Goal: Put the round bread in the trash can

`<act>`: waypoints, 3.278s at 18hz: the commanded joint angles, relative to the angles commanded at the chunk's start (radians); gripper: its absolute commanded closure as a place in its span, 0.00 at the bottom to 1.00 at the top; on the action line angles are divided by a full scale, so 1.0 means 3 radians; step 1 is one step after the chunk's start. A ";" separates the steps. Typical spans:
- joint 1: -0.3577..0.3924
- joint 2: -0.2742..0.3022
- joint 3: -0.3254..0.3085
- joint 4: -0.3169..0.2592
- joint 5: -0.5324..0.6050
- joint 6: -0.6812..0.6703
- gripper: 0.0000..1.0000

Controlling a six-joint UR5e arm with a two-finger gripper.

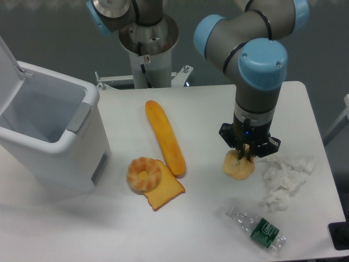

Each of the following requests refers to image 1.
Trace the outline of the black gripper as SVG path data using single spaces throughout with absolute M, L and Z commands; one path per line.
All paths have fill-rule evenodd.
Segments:
M 219 134 L 230 148 L 238 150 L 238 159 L 245 155 L 245 147 L 249 145 L 247 159 L 253 162 L 255 157 L 265 157 L 279 150 L 281 141 L 270 135 L 272 121 L 261 126 L 254 126 L 252 119 L 241 122 L 234 118 L 232 123 L 223 123 Z

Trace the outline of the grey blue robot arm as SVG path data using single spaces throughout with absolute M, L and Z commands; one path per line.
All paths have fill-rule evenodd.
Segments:
M 86 6 L 100 32 L 119 33 L 136 88 L 170 86 L 171 69 L 155 58 L 174 47 L 178 27 L 162 1 L 88 1 Z M 265 157 L 280 147 L 269 132 L 287 74 L 288 54 L 279 40 L 308 19 L 307 1 L 248 1 L 242 15 L 232 20 L 210 15 L 194 31 L 196 50 L 236 85 L 233 122 L 219 133 L 239 158 Z

